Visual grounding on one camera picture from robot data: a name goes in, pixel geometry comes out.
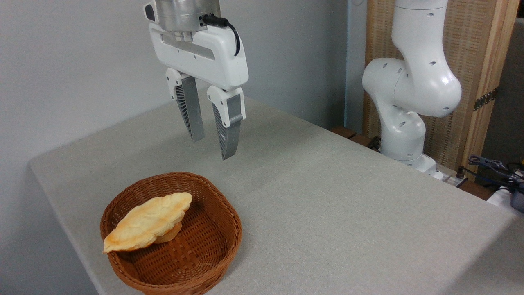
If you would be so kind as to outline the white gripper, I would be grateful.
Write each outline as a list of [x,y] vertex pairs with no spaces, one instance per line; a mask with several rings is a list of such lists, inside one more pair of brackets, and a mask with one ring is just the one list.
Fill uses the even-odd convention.
[[165,76],[169,93],[181,112],[193,142],[205,138],[195,78],[212,84],[207,90],[212,102],[223,160],[235,155],[246,118],[244,92],[248,67],[243,46],[237,56],[236,39],[230,29],[208,26],[193,34],[193,41],[176,41],[155,23],[149,24],[155,53],[170,67]]

